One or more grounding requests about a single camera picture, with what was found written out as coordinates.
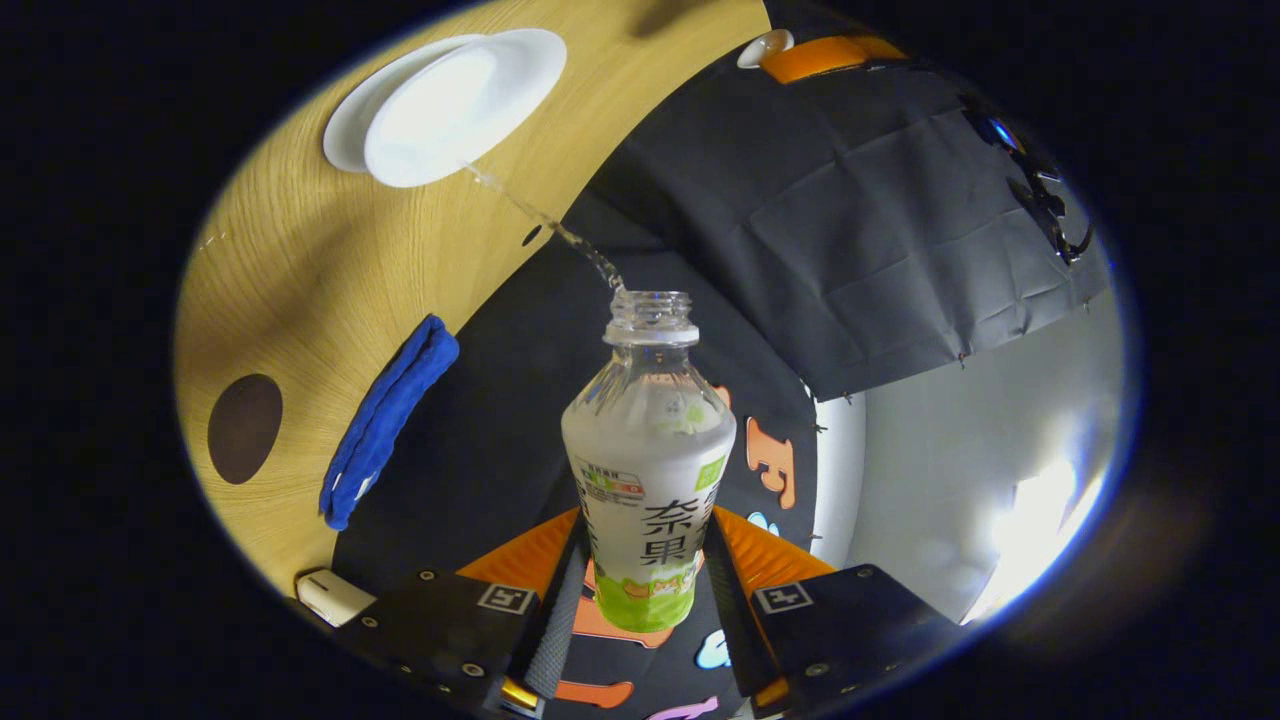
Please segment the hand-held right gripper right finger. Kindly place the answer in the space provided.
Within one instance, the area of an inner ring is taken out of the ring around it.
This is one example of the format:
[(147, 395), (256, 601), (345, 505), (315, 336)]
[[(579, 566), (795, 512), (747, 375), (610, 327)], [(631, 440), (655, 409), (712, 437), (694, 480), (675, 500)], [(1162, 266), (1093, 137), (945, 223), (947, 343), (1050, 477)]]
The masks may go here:
[(755, 716), (849, 716), (961, 643), (959, 624), (886, 570), (832, 568), (723, 507), (703, 555)]

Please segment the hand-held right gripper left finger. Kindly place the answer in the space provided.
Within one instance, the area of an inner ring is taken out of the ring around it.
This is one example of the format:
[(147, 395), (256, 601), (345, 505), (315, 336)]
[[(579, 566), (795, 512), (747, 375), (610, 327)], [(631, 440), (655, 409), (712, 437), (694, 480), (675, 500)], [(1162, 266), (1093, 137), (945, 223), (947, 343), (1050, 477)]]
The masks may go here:
[(540, 716), (570, 653), (586, 523), (562, 512), (456, 571), (425, 566), (335, 630), (436, 716)]

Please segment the clear water bottle green label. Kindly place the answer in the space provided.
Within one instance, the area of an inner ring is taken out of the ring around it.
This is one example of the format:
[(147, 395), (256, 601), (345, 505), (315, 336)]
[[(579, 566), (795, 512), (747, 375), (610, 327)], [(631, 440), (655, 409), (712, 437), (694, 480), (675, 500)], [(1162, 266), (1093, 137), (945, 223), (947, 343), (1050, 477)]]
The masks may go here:
[(691, 310), (685, 292), (617, 290), (602, 336), (611, 355), (561, 418), (596, 603), (625, 632), (690, 614), (736, 439), (730, 406), (692, 363)]

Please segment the dark brown round coaster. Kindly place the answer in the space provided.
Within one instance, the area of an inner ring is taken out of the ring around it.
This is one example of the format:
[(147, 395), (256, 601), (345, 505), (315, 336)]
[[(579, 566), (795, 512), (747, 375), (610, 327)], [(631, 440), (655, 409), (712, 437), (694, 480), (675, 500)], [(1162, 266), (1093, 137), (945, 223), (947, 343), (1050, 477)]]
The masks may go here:
[(224, 388), (207, 425), (207, 451), (223, 482), (242, 486), (259, 473), (276, 442), (283, 414), (283, 393), (269, 375), (244, 375)]

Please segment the white teacup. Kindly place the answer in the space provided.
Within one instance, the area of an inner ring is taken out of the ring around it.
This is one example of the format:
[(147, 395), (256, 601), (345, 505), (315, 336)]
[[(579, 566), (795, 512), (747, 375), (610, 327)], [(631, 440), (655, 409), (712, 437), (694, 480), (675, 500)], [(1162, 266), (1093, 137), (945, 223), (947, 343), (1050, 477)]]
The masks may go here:
[(367, 173), (393, 188), (442, 181), (471, 167), (550, 96), (568, 49), (549, 29), (467, 41), (401, 82), (374, 113)]

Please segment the black backdrop cloth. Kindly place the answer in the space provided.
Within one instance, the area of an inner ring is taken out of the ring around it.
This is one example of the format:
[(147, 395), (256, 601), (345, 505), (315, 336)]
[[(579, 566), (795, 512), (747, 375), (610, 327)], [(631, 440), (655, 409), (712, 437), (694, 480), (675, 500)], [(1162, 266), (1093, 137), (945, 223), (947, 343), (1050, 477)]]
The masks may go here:
[[(737, 424), (716, 501), (961, 628), (1006, 616), (1094, 518), (1130, 416), (1105, 234), (1064, 265), (919, 58), (781, 85), (723, 55), (608, 156), (564, 224), (631, 290), (692, 300)], [(755, 716), (710, 575), (655, 648), (576, 630), (547, 720)]]

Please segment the white toaster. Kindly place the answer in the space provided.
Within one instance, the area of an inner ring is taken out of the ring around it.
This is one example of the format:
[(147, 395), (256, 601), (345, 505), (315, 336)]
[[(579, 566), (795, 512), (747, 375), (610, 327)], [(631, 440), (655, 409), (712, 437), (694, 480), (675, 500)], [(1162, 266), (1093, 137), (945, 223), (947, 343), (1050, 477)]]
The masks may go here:
[(294, 579), (296, 598), (328, 625), (338, 628), (376, 602), (376, 597), (332, 569), (303, 571)]

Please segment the blue folded cloth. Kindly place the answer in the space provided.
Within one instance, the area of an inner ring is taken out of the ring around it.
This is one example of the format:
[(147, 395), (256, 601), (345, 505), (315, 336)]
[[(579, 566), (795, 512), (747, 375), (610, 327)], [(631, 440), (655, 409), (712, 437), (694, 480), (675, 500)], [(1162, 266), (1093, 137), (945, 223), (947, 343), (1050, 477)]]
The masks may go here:
[(323, 479), (319, 512), (342, 532), (376, 484), (397, 438), (421, 397), (454, 364), (460, 343), (436, 315), (425, 316), (375, 378), (360, 402)]

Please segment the white saucer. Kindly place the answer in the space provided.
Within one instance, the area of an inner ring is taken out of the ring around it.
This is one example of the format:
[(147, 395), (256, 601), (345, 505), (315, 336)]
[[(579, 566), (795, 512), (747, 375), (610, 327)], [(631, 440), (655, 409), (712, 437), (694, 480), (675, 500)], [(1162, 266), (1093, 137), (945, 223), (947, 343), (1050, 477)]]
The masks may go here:
[(375, 70), (339, 102), (323, 133), (325, 159), (338, 170), (367, 174), (365, 143), (375, 115), (410, 77), (454, 50), (483, 38), (458, 35), (415, 49)]

